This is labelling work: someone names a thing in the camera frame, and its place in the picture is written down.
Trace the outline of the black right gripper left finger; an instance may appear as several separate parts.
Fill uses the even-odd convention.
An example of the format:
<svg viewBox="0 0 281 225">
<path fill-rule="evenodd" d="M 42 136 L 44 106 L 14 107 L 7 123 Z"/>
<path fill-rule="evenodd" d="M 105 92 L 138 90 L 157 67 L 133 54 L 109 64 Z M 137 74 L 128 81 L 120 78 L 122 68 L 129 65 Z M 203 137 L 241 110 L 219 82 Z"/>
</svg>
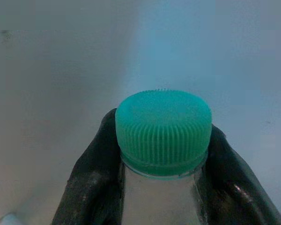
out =
<svg viewBox="0 0 281 225">
<path fill-rule="evenodd" d="M 119 225 L 124 199 L 124 168 L 115 129 L 116 109 L 76 161 L 52 219 L 53 225 Z"/>
</svg>

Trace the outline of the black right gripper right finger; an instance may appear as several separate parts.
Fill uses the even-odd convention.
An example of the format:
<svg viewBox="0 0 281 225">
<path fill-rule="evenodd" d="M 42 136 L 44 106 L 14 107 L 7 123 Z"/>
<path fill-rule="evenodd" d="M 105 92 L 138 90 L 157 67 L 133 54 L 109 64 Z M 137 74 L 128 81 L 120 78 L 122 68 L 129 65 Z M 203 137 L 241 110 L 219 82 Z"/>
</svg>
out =
<svg viewBox="0 0 281 225">
<path fill-rule="evenodd" d="M 252 169 L 216 126 L 212 126 L 203 173 L 210 225 L 281 225 L 281 213 Z"/>
</svg>

